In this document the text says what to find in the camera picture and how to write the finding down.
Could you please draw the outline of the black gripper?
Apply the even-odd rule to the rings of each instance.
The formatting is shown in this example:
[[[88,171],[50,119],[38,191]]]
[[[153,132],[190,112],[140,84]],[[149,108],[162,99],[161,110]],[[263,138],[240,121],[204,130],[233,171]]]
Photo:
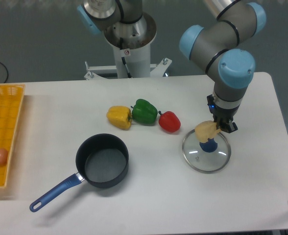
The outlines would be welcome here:
[[[207,96],[209,111],[213,114],[216,128],[223,132],[232,133],[238,130],[237,125],[233,122],[234,115],[239,109],[239,104],[236,102],[227,102],[216,97],[214,94]]]

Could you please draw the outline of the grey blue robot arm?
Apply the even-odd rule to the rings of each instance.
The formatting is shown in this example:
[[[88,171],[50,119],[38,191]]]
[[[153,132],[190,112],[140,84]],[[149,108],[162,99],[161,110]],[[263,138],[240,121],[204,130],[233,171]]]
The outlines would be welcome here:
[[[260,32],[266,23],[264,9],[240,0],[207,0],[216,18],[209,29],[189,27],[179,41],[181,53],[214,81],[207,97],[216,127],[237,130],[233,117],[255,72],[253,56],[239,44]],[[140,0],[85,0],[77,8],[92,34],[103,33],[112,46],[119,78],[149,77],[150,45],[156,37],[154,19]]]

